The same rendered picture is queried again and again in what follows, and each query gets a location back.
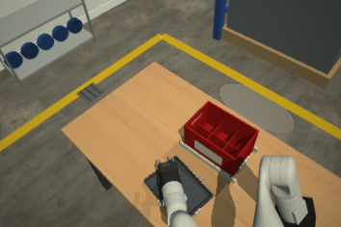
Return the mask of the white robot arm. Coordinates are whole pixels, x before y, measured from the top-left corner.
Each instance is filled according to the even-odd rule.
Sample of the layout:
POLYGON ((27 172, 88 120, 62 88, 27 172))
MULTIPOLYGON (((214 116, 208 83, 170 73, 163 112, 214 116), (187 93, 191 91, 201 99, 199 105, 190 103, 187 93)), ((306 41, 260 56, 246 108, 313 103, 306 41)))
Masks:
MULTIPOLYGON (((264 155, 259 165, 252 227, 284 227, 271 199, 270 186, 281 217, 299 225, 308 211, 302 199, 295 160, 291 156, 264 155)), ((165 198, 165 205, 168 227, 198 227, 187 214, 187 204, 182 193, 169 194, 165 198)))

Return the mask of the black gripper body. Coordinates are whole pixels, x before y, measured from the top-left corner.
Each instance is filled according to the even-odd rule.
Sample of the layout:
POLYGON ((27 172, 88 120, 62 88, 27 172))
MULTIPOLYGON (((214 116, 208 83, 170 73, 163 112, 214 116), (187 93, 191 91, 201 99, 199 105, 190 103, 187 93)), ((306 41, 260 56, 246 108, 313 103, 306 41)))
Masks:
POLYGON ((161 182, 161 192, 163 193, 164 199, 162 200, 163 206, 165 205, 165 198, 174 192, 180 192, 185 196, 187 201, 187 196, 184 194, 183 185, 178 174, 178 167, 176 162, 168 162, 163 164, 158 164, 158 172, 161 182), (168 171, 168 172, 167 172, 168 171), (175 171, 175 172, 174 172, 175 171), (166 173, 165 173, 166 172, 166 173))

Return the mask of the red divided crate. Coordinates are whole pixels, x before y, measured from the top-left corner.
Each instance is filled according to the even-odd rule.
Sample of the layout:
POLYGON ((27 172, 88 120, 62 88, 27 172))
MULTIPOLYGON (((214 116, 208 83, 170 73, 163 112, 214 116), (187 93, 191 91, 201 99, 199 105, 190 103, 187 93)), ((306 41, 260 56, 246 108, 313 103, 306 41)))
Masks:
POLYGON ((252 152, 255 133, 253 127, 245 121, 207 101, 184 125, 184 141, 201 156, 233 176, 252 152), (236 141, 231 145, 236 136, 236 141))

